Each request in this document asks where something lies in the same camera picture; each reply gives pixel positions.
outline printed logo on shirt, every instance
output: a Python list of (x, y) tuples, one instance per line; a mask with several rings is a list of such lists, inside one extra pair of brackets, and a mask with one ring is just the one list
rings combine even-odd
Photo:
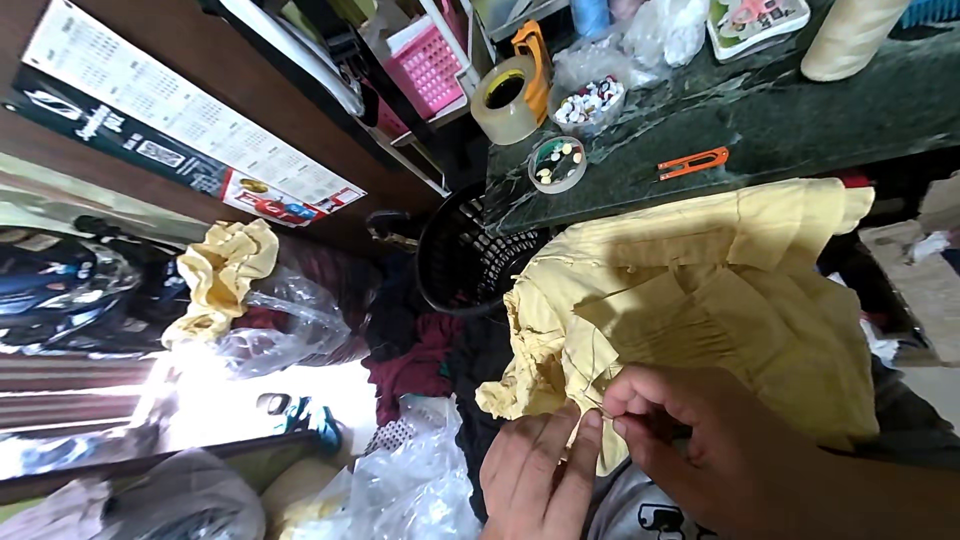
[[(670, 504), (652, 504), (645, 503), (640, 505), (640, 510), (636, 514), (636, 520), (640, 528), (644, 530), (655, 530), (657, 540), (686, 540), (684, 535), (684, 513), (677, 507)], [(697, 537), (695, 540), (710, 540), (719, 538), (716, 532), (697, 526)]]

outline black plastic basket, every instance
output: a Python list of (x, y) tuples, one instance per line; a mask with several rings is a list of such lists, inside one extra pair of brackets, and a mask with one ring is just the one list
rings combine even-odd
[(417, 246), (417, 285), (437, 311), (459, 316), (503, 305), (530, 258), (550, 239), (547, 229), (490, 237), (483, 229), (483, 183), (444, 201)]

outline yellow fabric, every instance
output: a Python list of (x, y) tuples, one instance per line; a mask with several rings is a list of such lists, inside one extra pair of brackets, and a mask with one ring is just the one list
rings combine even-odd
[(279, 241), (266, 221), (249, 225), (218, 221), (202, 244), (190, 244), (177, 257), (177, 270), (190, 287), (186, 314), (164, 331), (170, 349), (178, 341), (212, 341), (247, 310), (243, 298), (253, 280), (274, 271)]
[[(821, 444), (875, 435), (856, 294), (813, 269), (873, 197), (797, 179), (570, 227), (504, 296), (514, 360), (477, 403), (513, 419), (570, 397), (586, 412), (624, 364), (719, 365)], [(605, 422), (601, 476), (627, 456)]]

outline pink plastic basket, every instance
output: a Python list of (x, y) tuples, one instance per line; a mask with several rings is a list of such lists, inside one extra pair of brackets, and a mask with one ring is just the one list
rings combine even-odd
[[(460, 28), (456, 13), (447, 0), (441, 2), (446, 24), (463, 46), (463, 29)], [(435, 24), (430, 24), (429, 28), (420, 32), (419, 36), (393, 55), (383, 68), (424, 120), (464, 95), (456, 78), (461, 65)]]
[(409, 131), (394, 110), (387, 105), (387, 102), (383, 101), (382, 97), (380, 98), (379, 109), (377, 109), (376, 120), (377, 129), (390, 139), (395, 139)]

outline qr code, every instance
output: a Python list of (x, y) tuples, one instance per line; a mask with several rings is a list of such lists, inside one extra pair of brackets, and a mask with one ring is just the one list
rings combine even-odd
[(136, 149), (136, 153), (142, 154), (151, 160), (159, 161), (164, 165), (169, 165), (171, 167), (180, 166), (180, 164), (183, 163), (183, 160), (186, 160), (184, 156), (181, 156), (173, 150), (163, 148), (151, 140), (144, 140), (142, 143), (140, 143), (140, 146)]

